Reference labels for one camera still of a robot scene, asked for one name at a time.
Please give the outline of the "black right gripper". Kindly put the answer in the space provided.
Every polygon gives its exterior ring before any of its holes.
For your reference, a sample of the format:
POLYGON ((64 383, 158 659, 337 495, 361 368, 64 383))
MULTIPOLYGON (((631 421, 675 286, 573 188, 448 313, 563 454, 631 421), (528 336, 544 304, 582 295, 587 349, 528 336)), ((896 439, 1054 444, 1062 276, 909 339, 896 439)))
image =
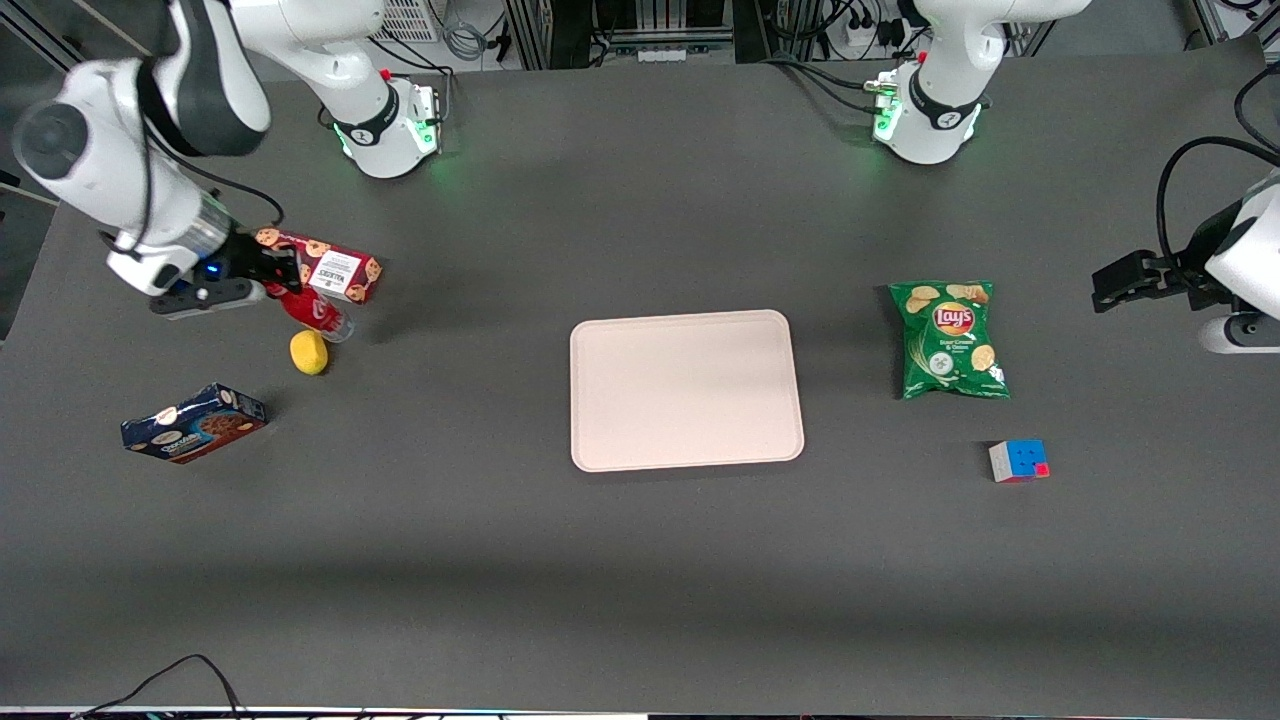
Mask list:
POLYGON ((247 279, 266 283, 268 296, 300 292, 296 246, 261 245, 253 236, 233 232, 221 247, 204 259, 204 286, 247 279))

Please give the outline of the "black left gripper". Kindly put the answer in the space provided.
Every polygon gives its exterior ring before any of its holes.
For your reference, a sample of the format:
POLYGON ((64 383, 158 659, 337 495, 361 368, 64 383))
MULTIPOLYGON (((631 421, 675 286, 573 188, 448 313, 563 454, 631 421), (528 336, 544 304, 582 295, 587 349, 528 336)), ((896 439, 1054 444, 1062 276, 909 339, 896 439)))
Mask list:
POLYGON ((1238 311, 1240 300, 1210 275, 1206 263, 1228 238, 1240 209, 1239 202, 1233 202, 1204 219, 1192 232, 1187 246, 1174 252, 1169 242, 1167 213, 1158 202, 1156 228, 1162 259, 1151 250, 1139 249, 1094 272, 1093 311, 1102 314, 1135 300, 1162 299, 1160 284, 1164 279, 1169 293, 1187 295, 1193 311, 1219 305, 1238 311))

